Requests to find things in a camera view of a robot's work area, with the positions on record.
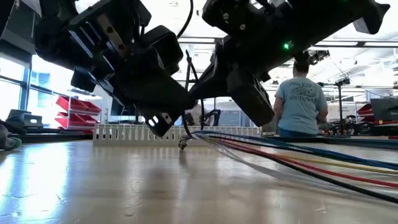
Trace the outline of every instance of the metal pole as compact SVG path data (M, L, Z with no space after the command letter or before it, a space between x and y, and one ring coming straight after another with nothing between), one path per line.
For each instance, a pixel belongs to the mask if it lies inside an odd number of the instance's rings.
M340 110L340 132L343 134L343 100L341 99L341 85L338 87L338 107Z

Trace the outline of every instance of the dark hair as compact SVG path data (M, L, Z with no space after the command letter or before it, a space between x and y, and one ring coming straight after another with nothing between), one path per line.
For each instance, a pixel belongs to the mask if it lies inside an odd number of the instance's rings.
M298 72L308 73L308 71L310 70L310 64L308 62L304 63L294 62L293 69L296 69L296 71Z

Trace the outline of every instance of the blue cable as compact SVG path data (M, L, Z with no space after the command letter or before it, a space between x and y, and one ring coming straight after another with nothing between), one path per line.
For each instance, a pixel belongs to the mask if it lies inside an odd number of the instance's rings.
M328 151L328 150L324 150L324 149L312 148L312 147L308 147L308 146L296 146L296 145L293 145L293 144L289 144L289 143L286 143L286 142L281 142L281 141L277 141L277 140L273 140L273 139L257 138L257 137L243 136L243 135L238 135L238 134L226 134L226 133L219 133L219 132L216 132L216 131L197 131L195 133L197 133L197 134L222 134L222 135L225 135L225 136L232 136L232 137L237 137L237 138L249 139L249 140L252 140L252 141L259 141L259 142L264 142L264 143L268 143L268 144L274 144L274 145L277 145L277 146L296 147L298 149L303 149L303 150L310 151L310 152L324 153L326 155L328 154L328 155L340 157L342 159L358 161L358 162L361 162L361 163L363 163L365 165L368 165L368 166L374 166L374 167L381 167L381 168L386 168L386 169L398 170L398 166L387 165L387 164L382 163L382 161L374 161L374 160L369 160L369 159L363 159L363 158L360 158L360 157L350 156L350 155L343 154L343 153L340 153L340 152L333 152L333 151Z

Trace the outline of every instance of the gray t-shirt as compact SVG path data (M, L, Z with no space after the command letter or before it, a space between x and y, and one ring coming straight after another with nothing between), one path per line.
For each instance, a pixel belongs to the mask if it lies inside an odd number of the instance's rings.
M318 134L317 115L327 108L321 86L296 77L279 85L277 97L284 102L279 128L307 134Z

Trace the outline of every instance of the red cable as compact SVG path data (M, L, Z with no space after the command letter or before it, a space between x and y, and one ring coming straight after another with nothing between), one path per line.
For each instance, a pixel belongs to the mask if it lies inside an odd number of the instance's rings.
M386 187L398 187L398 183L384 182L384 181L380 181L380 180L372 180L372 179L367 179L367 178L362 178L362 177L354 177L354 176L347 175L347 174L340 174L340 173L337 173L337 172L332 172L332 171L328 171L328 170L325 170L325 169L317 168L317 167L314 167L314 166L306 165L306 164L303 164L301 162L293 161L293 160L288 159L288 158L286 158L284 156L279 156L279 155L271 154L271 153L268 153L268 152L263 152L263 151L260 151L260 150L257 150L257 149L251 148L251 147L243 146L241 144L236 144L234 142L225 141L225 140L220 140L220 141L222 143L224 143L224 144L227 144L227 145L230 145L230 146L233 146L233 147L238 147L238 148L242 149L245 152L255 152L255 153L265 154L267 156L274 157L276 159L280 159L280 160L283 160L285 162L289 162L291 164L295 164L295 165L298 165L298 166L301 166L301 167L305 167L307 169L315 170L317 172L321 172L321 173L324 173L324 174L333 175L333 176L336 176L336 177L346 178L346 179L350 179L350 180L366 182L366 183L370 183L370 184L383 185L383 186L386 186Z

